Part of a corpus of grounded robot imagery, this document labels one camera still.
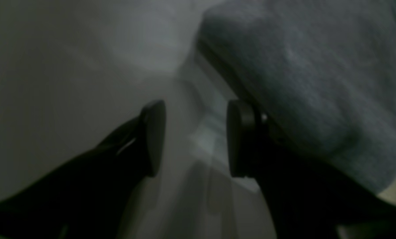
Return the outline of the left gripper left finger image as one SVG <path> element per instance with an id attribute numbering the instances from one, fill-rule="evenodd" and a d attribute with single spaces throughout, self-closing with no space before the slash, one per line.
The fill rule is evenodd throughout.
<path id="1" fill-rule="evenodd" d="M 165 102 L 149 102 L 95 148 L 0 201 L 0 236 L 117 238 L 133 190 L 158 173 L 165 127 Z"/>

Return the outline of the left gripper right finger image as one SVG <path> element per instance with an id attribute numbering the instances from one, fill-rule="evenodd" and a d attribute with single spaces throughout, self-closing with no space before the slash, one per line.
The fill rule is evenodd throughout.
<path id="1" fill-rule="evenodd" d="M 231 176 L 256 180 L 278 239 L 396 239 L 395 205 L 275 143 L 259 108 L 230 100 L 226 129 Z"/>

